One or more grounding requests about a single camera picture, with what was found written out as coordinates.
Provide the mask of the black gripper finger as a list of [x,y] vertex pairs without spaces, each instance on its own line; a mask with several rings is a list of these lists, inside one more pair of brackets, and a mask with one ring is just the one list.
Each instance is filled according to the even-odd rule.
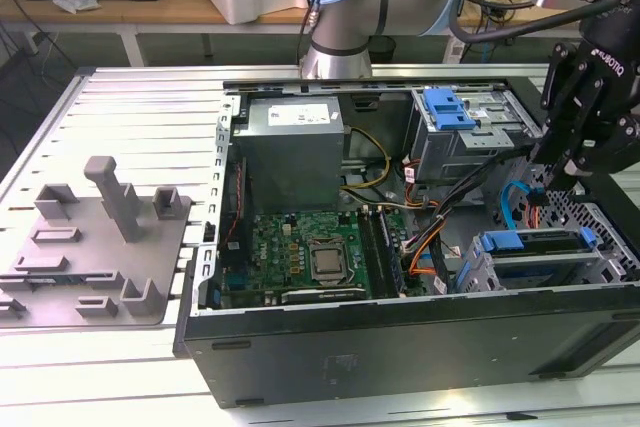
[[639,162],[639,116],[626,114],[604,139],[572,139],[548,177],[551,191],[571,190],[595,174],[618,173]]
[[580,108],[571,98],[580,79],[576,56],[572,44],[559,42],[553,49],[541,96],[541,107],[546,111],[544,133],[532,151],[534,163],[556,163],[577,145]]

